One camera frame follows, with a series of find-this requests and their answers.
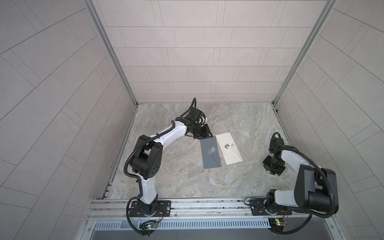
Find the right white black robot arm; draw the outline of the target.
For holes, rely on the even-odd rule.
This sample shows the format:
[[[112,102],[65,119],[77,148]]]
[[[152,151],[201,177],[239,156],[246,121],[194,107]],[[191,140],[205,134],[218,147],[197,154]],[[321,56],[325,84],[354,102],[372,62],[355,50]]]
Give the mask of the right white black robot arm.
[[[271,189],[267,193],[264,205],[270,214],[277,214],[283,207],[321,218],[338,212],[337,176],[333,170],[320,167],[296,147],[286,145],[278,132],[270,140],[269,152],[263,166],[271,175],[280,176],[286,165],[297,173],[293,190]]]

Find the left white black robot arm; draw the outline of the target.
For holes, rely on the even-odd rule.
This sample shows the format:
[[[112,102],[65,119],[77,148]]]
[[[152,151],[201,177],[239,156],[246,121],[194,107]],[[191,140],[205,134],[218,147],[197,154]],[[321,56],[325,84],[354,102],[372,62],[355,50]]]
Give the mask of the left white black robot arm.
[[[123,171],[139,184],[138,203],[151,207],[156,204],[158,194],[155,189],[155,175],[161,167],[163,150],[178,138],[187,136],[197,140],[212,138],[206,124],[206,115],[195,106],[171,121],[171,125],[151,136],[139,137],[133,152],[126,160]]]

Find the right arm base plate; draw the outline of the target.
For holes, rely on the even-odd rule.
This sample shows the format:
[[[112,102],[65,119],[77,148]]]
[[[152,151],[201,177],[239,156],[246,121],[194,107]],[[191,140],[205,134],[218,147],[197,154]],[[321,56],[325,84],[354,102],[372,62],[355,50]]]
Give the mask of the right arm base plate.
[[[249,206],[253,216],[283,216],[292,215],[292,211],[285,206],[267,204],[266,199],[250,199]]]

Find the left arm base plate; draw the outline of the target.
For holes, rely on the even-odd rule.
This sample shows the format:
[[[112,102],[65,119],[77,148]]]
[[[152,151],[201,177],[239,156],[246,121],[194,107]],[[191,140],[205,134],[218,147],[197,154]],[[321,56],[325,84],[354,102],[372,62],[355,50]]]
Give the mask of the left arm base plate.
[[[141,200],[132,202],[129,208],[129,217],[169,217],[171,201],[154,201],[147,205]]]

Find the cream envelope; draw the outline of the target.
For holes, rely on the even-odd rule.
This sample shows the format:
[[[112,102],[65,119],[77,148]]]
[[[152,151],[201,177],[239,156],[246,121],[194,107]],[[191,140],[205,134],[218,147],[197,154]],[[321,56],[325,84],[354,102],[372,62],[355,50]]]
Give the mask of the cream envelope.
[[[232,165],[243,161],[243,158],[231,133],[216,135],[216,138],[226,165]]]

